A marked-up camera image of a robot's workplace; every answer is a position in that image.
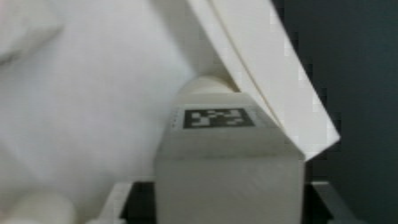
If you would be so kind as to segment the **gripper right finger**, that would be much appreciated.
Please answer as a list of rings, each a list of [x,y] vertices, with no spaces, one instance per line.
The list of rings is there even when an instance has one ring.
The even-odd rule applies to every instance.
[[[306,184],[301,224],[368,224],[358,218],[328,181],[312,181]]]

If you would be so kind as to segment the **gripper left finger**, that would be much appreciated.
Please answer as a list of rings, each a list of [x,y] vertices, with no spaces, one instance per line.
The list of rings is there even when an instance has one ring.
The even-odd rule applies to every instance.
[[[157,224],[155,182],[120,182],[102,212],[86,224]]]

